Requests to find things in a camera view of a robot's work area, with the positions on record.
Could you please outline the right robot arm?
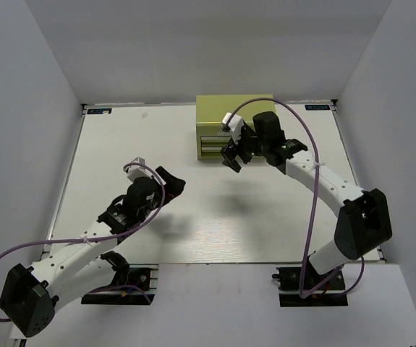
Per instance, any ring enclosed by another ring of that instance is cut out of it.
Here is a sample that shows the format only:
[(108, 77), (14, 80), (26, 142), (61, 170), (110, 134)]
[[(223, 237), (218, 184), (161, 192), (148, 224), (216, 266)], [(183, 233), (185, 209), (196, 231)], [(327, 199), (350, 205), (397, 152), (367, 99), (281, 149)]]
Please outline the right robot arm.
[(392, 237), (388, 202), (379, 189), (368, 191), (350, 184), (319, 163), (297, 139), (286, 138), (273, 111), (259, 113), (247, 125), (243, 118), (227, 113), (222, 120), (231, 138), (221, 150), (223, 164), (239, 172), (254, 157), (298, 181), (324, 202), (337, 218), (331, 240), (306, 257), (304, 282), (320, 288), (329, 273), (358, 260)]

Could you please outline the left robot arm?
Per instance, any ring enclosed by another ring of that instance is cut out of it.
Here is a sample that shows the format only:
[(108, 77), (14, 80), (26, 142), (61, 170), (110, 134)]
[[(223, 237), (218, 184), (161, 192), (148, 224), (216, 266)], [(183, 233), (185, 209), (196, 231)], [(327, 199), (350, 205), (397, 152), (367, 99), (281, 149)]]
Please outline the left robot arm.
[(12, 267), (4, 283), (0, 308), (26, 337), (44, 330), (55, 314), (85, 294), (129, 280), (129, 265), (114, 251), (164, 205), (183, 193), (185, 180), (159, 166), (130, 163), (124, 172), (131, 184), (86, 229), (47, 258)]

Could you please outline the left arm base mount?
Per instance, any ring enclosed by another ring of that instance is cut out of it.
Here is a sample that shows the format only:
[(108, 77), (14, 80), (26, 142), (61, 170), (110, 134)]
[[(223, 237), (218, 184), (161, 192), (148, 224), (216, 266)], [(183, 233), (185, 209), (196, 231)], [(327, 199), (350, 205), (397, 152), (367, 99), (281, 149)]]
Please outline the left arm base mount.
[(106, 290), (90, 292), (82, 305), (149, 306), (158, 285), (157, 265), (130, 265), (126, 275), (116, 275)]

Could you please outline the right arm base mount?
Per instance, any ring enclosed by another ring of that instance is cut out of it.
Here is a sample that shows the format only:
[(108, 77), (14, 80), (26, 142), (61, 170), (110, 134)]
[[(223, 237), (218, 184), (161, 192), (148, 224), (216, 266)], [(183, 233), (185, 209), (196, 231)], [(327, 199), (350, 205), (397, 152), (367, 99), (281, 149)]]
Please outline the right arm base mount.
[(276, 268), (276, 272), (271, 277), (278, 284), (280, 307), (347, 307), (347, 295), (342, 294), (346, 290), (342, 270), (334, 273), (328, 282), (321, 284), (330, 274), (319, 275), (311, 265), (308, 265), (303, 291), (311, 291), (315, 287), (316, 289), (303, 299), (299, 293), (301, 267), (290, 265)]

